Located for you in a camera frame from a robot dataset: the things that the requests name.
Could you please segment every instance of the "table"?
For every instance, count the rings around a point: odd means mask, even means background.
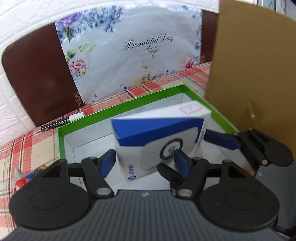
[[[155,81],[140,84],[72,111],[61,118],[82,111],[85,115],[90,115],[126,100],[181,84],[186,84],[194,92],[204,96],[210,67],[210,62],[204,63]],[[2,172],[0,174],[0,239],[15,229],[8,210],[15,168],[19,168],[22,172],[30,172],[42,164],[49,166],[57,159],[57,129],[41,132],[40,127],[36,127],[0,147],[0,171]]]

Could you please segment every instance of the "metal screw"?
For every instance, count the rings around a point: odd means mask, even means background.
[[[190,197],[192,195],[192,191],[190,189],[181,189],[178,191],[178,194],[181,197]]]
[[[176,190],[172,188],[172,195],[175,197],[176,196]]]
[[[267,160],[265,160],[265,159],[264,159],[264,160],[262,160],[262,161],[261,161],[261,163],[262,163],[264,166],[268,165],[268,161],[267,161]]]
[[[109,195],[112,191],[111,191],[110,188],[99,188],[96,192],[97,192],[98,195],[101,195],[101,196],[107,196],[107,195]]]

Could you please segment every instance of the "colorful card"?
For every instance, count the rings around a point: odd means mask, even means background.
[[[88,104],[200,62],[202,11],[152,3],[94,8],[55,22]]]

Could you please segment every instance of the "pink sticker label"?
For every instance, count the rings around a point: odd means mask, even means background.
[[[181,106],[180,109],[182,111],[184,111],[185,113],[190,114],[192,112],[201,110],[202,107],[200,105],[198,105],[197,103],[192,103],[192,104],[188,104],[188,105],[185,105],[185,106]]]

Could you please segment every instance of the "round logo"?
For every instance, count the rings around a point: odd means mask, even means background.
[[[128,177],[128,180],[129,180],[129,181],[132,181],[132,180],[135,180],[136,178],[137,178],[137,177],[136,177],[135,175],[132,175],[132,176],[129,176],[129,177]]]
[[[183,140],[181,138],[174,138],[168,141],[160,150],[159,157],[163,160],[168,160],[174,156],[176,149],[182,149]]]

